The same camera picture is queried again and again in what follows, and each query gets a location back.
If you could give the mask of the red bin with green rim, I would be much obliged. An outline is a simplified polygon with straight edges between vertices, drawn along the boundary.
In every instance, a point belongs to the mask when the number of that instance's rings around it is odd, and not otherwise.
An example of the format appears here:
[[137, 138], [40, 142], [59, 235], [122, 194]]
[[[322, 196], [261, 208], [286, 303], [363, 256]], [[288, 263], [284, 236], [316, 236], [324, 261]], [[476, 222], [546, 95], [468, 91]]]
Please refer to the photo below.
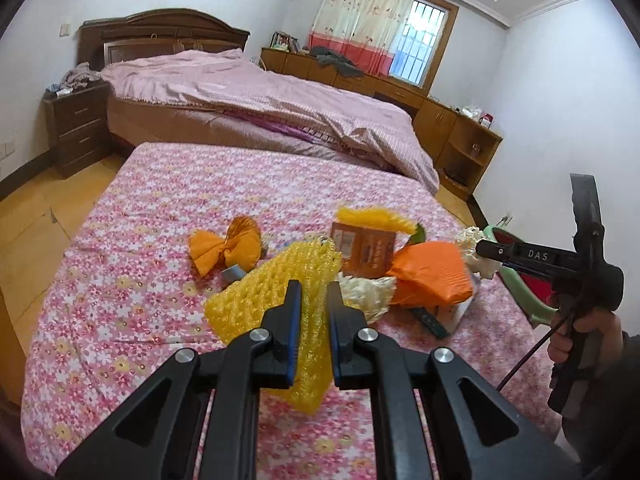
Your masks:
[[550, 325], [555, 314], [551, 307], [552, 288], [549, 282], [500, 264], [500, 280], [534, 327]]

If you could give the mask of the yellow foam net sleeve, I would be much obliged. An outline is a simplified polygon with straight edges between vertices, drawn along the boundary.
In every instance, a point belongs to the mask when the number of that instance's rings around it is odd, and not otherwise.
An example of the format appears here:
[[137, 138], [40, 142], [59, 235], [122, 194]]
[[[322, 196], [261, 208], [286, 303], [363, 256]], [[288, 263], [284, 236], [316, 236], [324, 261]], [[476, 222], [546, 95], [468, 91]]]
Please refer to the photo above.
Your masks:
[[257, 327], [268, 309], [282, 304], [289, 281], [299, 281], [302, 318], [294, 385], [273, 394], [308, 415], [318, 411], [333, 380], [326, 288], [341, 266], [342, 255], [330, 240], [295, 242], [204, 304], [209, 326], [230, 344]]

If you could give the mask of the orange cardboard box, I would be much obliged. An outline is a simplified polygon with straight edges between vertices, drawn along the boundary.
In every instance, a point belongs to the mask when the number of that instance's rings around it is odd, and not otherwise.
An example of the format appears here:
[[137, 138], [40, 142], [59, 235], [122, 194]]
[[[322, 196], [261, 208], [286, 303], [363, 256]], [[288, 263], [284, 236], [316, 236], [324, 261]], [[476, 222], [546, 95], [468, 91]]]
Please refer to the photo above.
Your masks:
[[396, 233], [334, 222], [331, 235], [342, 254], [342, 272], [356, 278], [382, 278], [392, 265]]

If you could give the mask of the small green box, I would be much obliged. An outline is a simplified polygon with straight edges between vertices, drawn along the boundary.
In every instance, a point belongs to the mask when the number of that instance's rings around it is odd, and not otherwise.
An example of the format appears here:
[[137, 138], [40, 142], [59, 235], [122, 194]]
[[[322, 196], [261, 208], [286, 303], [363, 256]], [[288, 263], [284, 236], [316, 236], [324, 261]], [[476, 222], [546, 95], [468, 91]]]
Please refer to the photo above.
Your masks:
[[430, 312], [424, 308], [411, 309], [413, 316], [421, 322], [421, 324], [427, 328], [437, 339], [446, 339], [450, 336], [450, 333], [445, 326]]

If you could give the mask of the white foam net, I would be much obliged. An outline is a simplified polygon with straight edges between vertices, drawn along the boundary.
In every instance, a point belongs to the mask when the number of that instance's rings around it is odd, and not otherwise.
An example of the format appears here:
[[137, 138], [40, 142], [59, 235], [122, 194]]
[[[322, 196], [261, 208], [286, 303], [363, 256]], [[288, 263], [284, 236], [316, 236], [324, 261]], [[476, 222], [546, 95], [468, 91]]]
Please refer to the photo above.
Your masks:
[[396, 278], [357, 278], [337, 274], [341, 294], [346, 307], [360, 310], [369, 325], [378, 322], [388, 310], [396, 290]]
[[481, 257], [476, 252], [476, 246], [489, 237], [477, 226], [468, 226], [454, 239], [461, 257], [472, 274], [477, 274], [482, 280], [492, 280], [500, 268], [500, 263]]

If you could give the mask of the green leaf wrapper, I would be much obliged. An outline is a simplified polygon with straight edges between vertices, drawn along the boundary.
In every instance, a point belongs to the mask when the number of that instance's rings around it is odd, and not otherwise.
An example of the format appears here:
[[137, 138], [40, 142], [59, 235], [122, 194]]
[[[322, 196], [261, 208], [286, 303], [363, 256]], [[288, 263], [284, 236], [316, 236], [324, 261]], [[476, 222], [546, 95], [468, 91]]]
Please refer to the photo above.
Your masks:
[[406, 245], [412, 246], [417, 244], [422, 244], [426, 241], [426, 232], [424, 226], [421, 223], [416, 225], [416, 230], [414, 233], [408, 238]]

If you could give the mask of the orange crumpled paper bow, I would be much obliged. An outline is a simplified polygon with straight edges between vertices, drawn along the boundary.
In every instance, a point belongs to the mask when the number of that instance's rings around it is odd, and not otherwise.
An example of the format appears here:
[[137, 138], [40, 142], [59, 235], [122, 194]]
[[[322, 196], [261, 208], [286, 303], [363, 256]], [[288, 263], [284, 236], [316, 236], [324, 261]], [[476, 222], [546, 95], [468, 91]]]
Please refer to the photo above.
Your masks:
[[222, 266], [250, 272], [262, 258], [262, 231], [253, 218], [235, 217], [225, 237], [194, 231], [189, 237], [189, 255], [201, 278]]

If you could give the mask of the long wooden cabinet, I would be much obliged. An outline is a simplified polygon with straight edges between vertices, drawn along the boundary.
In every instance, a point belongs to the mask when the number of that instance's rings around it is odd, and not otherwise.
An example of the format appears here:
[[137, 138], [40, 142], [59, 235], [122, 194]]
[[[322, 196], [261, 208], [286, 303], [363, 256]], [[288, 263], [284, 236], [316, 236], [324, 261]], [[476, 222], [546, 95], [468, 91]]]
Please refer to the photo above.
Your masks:
[[263, 48], [267, 70], [313, 80], [395, 104], [409, 114], [416, 137], [431, 157], [444, 187], [466, 202], [482, 180], [502, 137], [475, 120], [388, 77], [343, 76], [310, 55]]

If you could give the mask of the yellow corrugated foam piece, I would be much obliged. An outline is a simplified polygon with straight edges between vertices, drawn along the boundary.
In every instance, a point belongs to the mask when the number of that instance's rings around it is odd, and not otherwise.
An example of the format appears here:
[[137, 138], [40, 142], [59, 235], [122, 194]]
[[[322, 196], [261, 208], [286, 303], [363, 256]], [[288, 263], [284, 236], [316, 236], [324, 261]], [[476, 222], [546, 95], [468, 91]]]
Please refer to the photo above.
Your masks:
[[348, 208], [341, 207], [335, 215], [338, 223], [356, 226], [357, 228], [401, 232], [413, 235], [418, 228], [416, 222], [383, 207]]

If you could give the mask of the window with bars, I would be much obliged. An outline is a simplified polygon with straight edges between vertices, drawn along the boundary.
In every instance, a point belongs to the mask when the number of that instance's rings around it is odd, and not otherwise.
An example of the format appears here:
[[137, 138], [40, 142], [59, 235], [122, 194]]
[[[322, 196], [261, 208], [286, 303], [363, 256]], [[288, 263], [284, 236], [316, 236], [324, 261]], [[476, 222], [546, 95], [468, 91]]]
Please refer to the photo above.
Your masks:
[[424, 91], [431, 88], [458, 12], [459, 7], [446, 0], [413, 0], [396, 36], [388, 74]]

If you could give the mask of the dark wooden nightstand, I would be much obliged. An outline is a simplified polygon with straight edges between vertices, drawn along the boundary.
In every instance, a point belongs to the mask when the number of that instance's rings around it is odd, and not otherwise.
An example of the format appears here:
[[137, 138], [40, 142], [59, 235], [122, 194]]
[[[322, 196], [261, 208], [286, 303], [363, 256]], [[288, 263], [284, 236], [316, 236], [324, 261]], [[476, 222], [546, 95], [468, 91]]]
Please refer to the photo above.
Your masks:
[[111, 87], [95, 82], [66, 96], [46, 93], [49, 148], [58, 174], [68, 178], [99, 162], [112, 152], [106, 106]]

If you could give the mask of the pink quilt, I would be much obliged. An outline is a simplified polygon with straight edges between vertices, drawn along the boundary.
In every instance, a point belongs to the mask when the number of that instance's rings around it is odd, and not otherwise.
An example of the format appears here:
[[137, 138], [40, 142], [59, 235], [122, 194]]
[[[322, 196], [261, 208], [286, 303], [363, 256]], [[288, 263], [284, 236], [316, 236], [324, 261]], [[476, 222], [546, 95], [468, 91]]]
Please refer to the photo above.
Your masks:
[[239, 49], [186, 50], [106, 66], [108, 128], [138, 146], [186, 142], [251, 148], [398, 172], [430, 193], [439, 177], [396, 105], [280, 75]]

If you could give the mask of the dark clothes on cabinet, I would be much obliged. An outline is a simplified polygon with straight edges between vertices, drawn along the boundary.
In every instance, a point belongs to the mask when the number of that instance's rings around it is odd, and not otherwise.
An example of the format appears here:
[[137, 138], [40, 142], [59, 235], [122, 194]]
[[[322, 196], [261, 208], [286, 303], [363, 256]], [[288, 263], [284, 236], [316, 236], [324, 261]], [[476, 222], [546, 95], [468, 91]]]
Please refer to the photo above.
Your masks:
[[343, 77], [362, 77], [360, 70], [349, 58], [332, 49], [315, 46], [309, 50], [309, 55], [314, 58], [321, 67], [332, 66]]

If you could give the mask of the floral red-hem curtain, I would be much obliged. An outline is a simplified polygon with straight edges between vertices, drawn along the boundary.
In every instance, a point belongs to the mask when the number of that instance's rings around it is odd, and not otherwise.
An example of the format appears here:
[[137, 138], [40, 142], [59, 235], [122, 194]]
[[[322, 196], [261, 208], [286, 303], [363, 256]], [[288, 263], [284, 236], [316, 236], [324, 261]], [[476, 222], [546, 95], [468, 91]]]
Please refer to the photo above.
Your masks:
[[386, 76], [397, 50], [398, 32], [414, 0], [322, 0], [309, 45], [330, 49], [365, 73]]

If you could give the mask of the dark wooden bed headboard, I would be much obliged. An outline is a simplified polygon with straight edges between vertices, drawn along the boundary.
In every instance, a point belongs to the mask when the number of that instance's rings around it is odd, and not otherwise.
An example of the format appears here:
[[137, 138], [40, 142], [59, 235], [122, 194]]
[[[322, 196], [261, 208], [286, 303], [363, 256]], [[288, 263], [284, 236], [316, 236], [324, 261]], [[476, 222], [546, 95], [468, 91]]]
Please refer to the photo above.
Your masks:
[[201, 11], [155, 9], [124, 18], [83, 22], [78, 29], [76, 61], [88, 62], [92, 68], [100, 70], [104, 67], [104, 46], [115, 40], [220, 40], [244, 49], [248, 38], [248, 30], [232, 27]]

